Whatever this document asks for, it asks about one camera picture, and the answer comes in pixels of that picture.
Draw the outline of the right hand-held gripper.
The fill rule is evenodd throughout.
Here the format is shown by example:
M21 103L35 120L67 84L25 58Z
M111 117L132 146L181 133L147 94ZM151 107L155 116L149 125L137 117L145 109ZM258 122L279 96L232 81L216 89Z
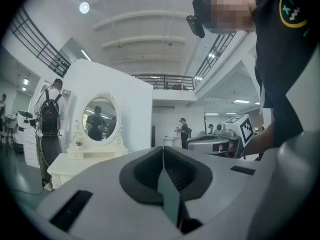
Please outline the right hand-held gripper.
M238 159L254 136L248 114L235 115L219 123L214 133L189 139L186 148L207 155Z

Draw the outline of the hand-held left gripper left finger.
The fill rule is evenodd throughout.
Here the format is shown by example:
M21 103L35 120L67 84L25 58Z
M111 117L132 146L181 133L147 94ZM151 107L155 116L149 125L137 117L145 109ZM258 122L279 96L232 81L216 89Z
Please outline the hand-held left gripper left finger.
M121 169L153 151L139 150L97 163L49 194L37 207L37 229L50 240L173 240L180 231L159 206L129 197L120 185ZM51 220L77 192L92 196L67 231Z

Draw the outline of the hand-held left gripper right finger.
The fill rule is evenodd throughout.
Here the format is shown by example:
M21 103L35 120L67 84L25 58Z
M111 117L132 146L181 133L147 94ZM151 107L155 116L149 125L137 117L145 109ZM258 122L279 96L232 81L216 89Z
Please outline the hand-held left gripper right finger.
M273 158L247 161L166 146L164 168L179 194L177 227L183 234L208 224L229 208L249 217L266 191Z

